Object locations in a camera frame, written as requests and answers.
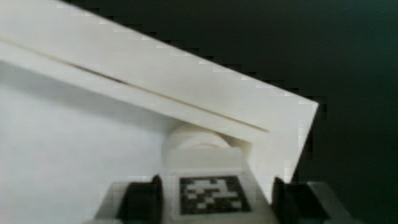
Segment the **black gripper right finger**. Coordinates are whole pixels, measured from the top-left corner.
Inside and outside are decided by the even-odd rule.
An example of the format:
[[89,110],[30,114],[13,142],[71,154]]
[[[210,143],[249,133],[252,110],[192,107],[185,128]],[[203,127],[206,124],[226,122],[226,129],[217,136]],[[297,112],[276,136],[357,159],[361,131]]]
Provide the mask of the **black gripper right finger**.
[[325,182],[286,183],[276,177],[272,210],[281,224],[364,224]]

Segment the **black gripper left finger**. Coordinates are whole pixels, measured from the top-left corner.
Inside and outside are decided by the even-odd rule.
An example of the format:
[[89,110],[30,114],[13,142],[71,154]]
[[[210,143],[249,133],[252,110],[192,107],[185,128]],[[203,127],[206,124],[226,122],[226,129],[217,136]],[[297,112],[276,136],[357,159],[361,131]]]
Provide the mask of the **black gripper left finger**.
[[116,182],[110,185],[94,220],[107,224],[162,224],[164,186],[153,176],[144,182]]

